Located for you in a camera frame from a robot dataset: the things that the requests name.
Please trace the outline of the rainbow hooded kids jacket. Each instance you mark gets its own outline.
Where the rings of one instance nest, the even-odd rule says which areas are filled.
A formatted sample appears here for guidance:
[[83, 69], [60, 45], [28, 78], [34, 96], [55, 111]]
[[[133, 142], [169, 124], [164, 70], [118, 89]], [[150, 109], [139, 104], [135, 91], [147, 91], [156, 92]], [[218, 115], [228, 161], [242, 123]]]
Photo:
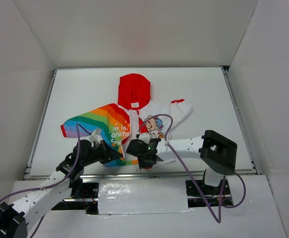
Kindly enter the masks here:
[[175, 128], [191, 113], [192, 105], [184, 99], [173, 100], [168, 105], [151, 101], [150, 82], [140, 74], [131, 73], [120, 77], [117, 103], [70, 118], [61, 125], [61, 131], [66, 138], [77, 138], [100, 129], [104, 141], [125, 154], [137, 133], [150, 138], [169, 138], [167, 129]]

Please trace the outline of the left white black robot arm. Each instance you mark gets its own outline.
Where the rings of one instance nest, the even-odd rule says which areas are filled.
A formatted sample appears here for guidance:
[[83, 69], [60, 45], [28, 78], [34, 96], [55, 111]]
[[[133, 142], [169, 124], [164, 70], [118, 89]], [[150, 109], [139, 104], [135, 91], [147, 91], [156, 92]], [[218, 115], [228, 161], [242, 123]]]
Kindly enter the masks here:
[[31, 230], [38, 230], [44, 216], [59, 202], [79, 197], [83, 192], [81, 175], [94, 163], [103, 165], [123, 155], [105, 141], [98, 144], [80, 140], [56, 170], [38, 187], [13, 192], [24, 196], [8, 204], [0, 199], [0, 238], [26, 238]]

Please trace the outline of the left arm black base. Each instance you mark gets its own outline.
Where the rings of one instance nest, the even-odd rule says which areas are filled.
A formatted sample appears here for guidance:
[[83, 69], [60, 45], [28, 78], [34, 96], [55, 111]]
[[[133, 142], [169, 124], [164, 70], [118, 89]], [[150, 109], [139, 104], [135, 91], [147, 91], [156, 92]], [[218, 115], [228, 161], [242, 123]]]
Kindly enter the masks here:
[[80, 195], [70, 203], [73, 210], [82, 210], [88, 215], [98, 214], [99, 183], [83, 183]]

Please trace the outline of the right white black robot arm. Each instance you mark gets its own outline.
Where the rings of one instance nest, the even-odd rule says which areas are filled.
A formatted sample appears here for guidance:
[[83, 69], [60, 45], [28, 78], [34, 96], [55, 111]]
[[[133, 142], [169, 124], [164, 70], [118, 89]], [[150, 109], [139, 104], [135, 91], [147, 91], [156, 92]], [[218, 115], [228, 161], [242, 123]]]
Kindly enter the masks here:
[[137, 157], [140, 169], [151, 168], [158, 162], [178, 159], [201, 159], [208, 165], [202, 190], [213, 194], [224, 176], [235, 174], [237, 144], [213, 131], [186, 139], [162, 139], [138, 136], [130, 141], [126, 153]]

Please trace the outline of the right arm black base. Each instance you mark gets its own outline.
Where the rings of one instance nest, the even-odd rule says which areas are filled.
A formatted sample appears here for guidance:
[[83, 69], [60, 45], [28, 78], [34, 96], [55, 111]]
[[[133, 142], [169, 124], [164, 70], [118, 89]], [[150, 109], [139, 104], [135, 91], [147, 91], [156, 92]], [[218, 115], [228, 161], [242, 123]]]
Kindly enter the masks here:
[[[217, 187], [205, 185], [202, 180], [196, 180], [196, 184], [199, 186], [200, 190], [203, 192], [206, 198], [219, 198], [221, 185]], [[191, 180], [186, 181], [186, 193], [188, 196], [199, 198], [202, 197]], [[225, 181], [222, 195], [224, 197], [230, 196], [230, 189], [227, 181]]]

